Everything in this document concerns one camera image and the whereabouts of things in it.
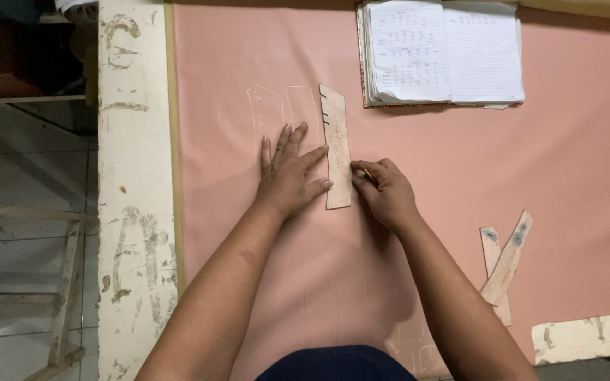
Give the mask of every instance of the wooden chair leg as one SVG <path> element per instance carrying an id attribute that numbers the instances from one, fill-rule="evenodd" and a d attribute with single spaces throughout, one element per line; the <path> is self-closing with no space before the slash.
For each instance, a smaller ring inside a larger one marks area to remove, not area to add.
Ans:
<path id="1" fill-rule="evenodd" d="M 60 280 L 60 290 L 58 292 L 58 304 L 54 311 L 53 336 L 48 362 L 50 367 L 63 365 L 67 353 L 67 339 L 70 320 L 72 319 L 71 299 L 77 286 L 79 264 L 84 257 L 84 226 L 83 221 L 72 221 L 70 224 L 70 233 L 68 234 L 63 261 L 62 279 Z"/>

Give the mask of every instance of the open notebook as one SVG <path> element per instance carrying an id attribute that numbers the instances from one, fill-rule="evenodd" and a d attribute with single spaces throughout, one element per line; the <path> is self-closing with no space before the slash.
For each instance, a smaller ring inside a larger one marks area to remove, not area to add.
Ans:
<path id="1" fill-rule="evenodd" d="M 470 1 L 358 5 L 364 107 L 523 101 L 515 11 Z"/>

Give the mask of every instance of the tiled floor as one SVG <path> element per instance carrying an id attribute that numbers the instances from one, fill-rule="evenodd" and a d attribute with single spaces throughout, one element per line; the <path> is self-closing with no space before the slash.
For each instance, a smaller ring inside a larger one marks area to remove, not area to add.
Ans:
<path id="1" fill-rule="evenodd" d="M 0 105 L 0 204 L 97 211 L 96 143 Z M 67 222 L 0 218 L 0 291 L 58 290 Z M 97 226 L 85 238 L 70 341 L 84 358 L 54 380 L 97 380 Z M 0 381 L 43 368 L 52 309 L 0 304 Z"/>

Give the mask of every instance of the pink fabric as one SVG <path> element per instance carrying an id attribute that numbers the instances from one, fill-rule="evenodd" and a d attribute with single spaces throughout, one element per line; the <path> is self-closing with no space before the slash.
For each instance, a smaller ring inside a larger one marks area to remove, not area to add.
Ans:
<path id="1" fill-rule="evenodd" d="M 301 152 L 324 143 L 322 82 L 346 97 L 352 158 L 394 160 L 476 287 L 479 228 L 506 240 L 531 212 L 509 289 L 530 360 L 532 325 L 610 314 L 610 32 L 524 23 L 520 107 L 365 110 L 352 10 L 176 4 L 174 21 L 188 282 L 251 203 L 262 135 L 307 121 Z M 313 172 L 326 177 L 326 161 Z M 352 207 L 326 211 L 323 196 L 284 225 L 233 380 L 343 344 L 377 346 L 419 377 L 447 372 L 401 246 L 356 191 Z"/>

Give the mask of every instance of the lined paper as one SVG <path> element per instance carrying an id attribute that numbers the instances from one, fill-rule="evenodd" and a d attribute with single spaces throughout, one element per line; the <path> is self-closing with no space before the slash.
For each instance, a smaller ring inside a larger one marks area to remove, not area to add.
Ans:
<path id="1" fill-rule="evenodd" d="M 515 6 L 445 1 L 454 102 L 524 100 Z"/>
<path id="2" fill-rule="evenodd" d="M 376 89 L 385 102 L 451 99 L 443 8 L 435 1 L 390 1 L 370 8 Z"/>

